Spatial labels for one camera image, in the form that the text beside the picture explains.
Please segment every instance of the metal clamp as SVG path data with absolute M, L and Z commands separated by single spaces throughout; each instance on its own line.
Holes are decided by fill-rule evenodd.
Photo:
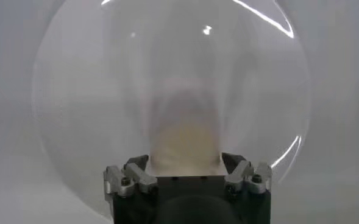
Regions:
M 251 163 L 246 160 L 240 161 L 233 172 L 224 177 L 226 186 L 233 188 L 234 191 L 240 191 L 243 185 L 243 181 L 254 174 L 254 168 Z
M 104 190 L 105 194 L 117 193 L 120 197 L 128 197 L 134 193 L 135 183 L 117 166 L 108 166 L 104 171 Z
M 255 174 L 247 182 L 249 191 L 253 194 L 263 194 L 267 190 L 271 191 L 272 170 L 266 163 L 259 163 Z
M 157 178 L 148 175 L 135 163 L 129 163 L 125 166 L 125 175 L 138 183 L 142 193 L 148 194 L 157 188 Z

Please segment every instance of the beige object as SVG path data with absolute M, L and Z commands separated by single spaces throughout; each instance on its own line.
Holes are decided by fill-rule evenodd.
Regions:
M 218 140 L 200 122 L 181 121 L 154 140 L 151 165 L 157 175 L 213 175 L 219 164 Z

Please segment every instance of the white backdrop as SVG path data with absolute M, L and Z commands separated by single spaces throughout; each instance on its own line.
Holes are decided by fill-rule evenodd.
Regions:
M 107 223 L 60 181 L 31 112 L 32 70 L 61 1 L 0 1 L 0 223 Z M 273 223 L 359 223 L 359 1 L 280 1 L 313 79 L 307 140 Z

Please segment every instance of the black base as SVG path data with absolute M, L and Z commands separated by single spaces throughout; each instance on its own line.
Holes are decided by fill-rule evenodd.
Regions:
M 113 196 L 115 224 L 270 224 L 271 194 L 224 188 L 224 176 L 157 177 L 158 190 Z

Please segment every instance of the clear plastic dome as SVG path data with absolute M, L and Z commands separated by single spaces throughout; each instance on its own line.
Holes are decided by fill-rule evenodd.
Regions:
M 34 114 L 63 181 L 110 216 L 102 171 L 217 174 L 220 152 L 289 171 L 308 128 L 299 40 L 271 0 L 68 0 L 34 67 Z

